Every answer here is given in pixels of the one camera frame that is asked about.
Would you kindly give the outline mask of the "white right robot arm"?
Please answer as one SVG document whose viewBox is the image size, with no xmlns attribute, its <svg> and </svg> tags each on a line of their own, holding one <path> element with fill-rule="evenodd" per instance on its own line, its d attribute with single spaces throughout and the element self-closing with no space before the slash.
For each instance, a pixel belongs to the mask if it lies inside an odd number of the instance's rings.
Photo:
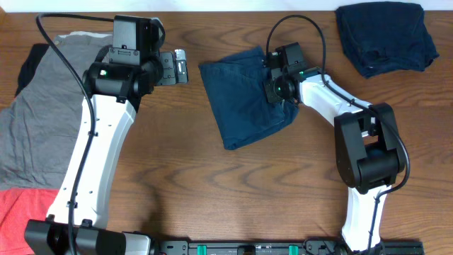
<svg viewBox="0 0 453 255">
<path fill-rule="evenodd" d="M 336 166 L 348 187 L 345 248 L 376 252 L 384 201 L 406 165 L 392 108 L 354 97 L 318 67 L 274 68 L 265 93 L 270 103 L 302 103 L 334 127 Z"/>
</svg>

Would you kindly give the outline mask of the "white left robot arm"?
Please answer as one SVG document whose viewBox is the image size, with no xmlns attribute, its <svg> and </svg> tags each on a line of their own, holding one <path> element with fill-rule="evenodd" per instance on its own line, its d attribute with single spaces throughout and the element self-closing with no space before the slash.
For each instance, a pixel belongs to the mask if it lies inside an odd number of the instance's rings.
<svg viewBox="0 0 453 255">
<path fill-rule="evenodd" d="M 88 96 L 74 151 L 45 220 L 29 220 L 25 241 L 34 254 L 159 254 L 140 232 L 107 229 L 111 187 L 120 151 L 141 98 L 155 86 L 188 82 L 184 50 L 154 52 L 112 47 L 84 72 Z"/>
</svg>

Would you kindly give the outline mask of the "dark teal blue shorts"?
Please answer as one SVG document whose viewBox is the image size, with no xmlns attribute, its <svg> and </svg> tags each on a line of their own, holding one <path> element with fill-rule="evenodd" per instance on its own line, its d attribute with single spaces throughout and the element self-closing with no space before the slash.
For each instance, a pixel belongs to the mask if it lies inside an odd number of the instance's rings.
<svg viewBox="0 0 453 255">
<path fill-rule="evenodd" d="M 293 103 L 268 103 L 265 82 L 270 70 L 257 46 L 198 66 L 226 150 L 257 142 L 292 124 L 299 113 Z"/>
</svg>

